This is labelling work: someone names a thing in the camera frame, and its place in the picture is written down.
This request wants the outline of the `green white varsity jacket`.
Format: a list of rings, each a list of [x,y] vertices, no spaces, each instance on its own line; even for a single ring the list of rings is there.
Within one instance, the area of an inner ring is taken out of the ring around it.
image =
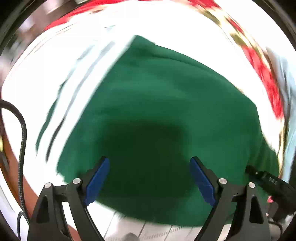
[[[248,165],[274,175],[269,115],[227,78],[141,36],[86,39],[43,54],[57,97],[35,148],[65,183],[102,156],[110,171],[97,201],[127,216],[202,225],[210,211],[189,171],[198,157],[245,185]]]

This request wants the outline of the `blue velvet quilt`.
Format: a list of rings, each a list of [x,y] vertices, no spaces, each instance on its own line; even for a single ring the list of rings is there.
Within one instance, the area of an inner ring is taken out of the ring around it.
[[[285,57],[270,48],[266,50],[283,100],[287,135],[282,179],[289,182],[292,177],[292,167],[295,165],[295,57],[288,62]]]

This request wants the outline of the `white diamond pattern sheet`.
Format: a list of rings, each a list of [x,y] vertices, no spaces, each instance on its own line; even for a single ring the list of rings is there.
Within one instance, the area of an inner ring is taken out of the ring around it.
[[[246,173],[290,172],[256,1],[90,1],[50,24],[1,90],[26,240],[270,240]]]

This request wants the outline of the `red floral blanket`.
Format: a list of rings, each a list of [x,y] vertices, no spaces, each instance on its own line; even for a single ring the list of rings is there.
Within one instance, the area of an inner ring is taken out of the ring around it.
[[[215,1],[90,1],[48,29],[96,14],[93,24],[123,25],[227,78],[257,106],[260,118],[284,120],[278,80],[267,52]]]

